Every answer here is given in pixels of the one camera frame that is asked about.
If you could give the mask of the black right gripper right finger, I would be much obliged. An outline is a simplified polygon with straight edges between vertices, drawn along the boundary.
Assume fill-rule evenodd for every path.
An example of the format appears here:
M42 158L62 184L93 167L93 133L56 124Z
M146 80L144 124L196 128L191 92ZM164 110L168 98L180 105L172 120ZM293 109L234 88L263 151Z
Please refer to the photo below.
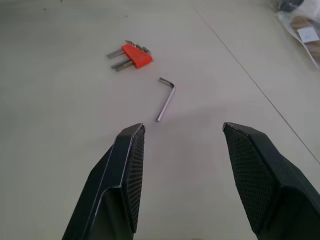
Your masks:
M269 137L225 122L235 185L251 230L259 240L318 240L320 194Z

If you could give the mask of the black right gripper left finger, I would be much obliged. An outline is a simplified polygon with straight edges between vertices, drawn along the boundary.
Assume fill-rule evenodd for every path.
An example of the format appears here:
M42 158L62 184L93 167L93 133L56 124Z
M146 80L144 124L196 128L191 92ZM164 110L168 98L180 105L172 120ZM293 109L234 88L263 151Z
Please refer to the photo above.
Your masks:
M91 170L64 240L132 240L143 184L145 125L123 129Z

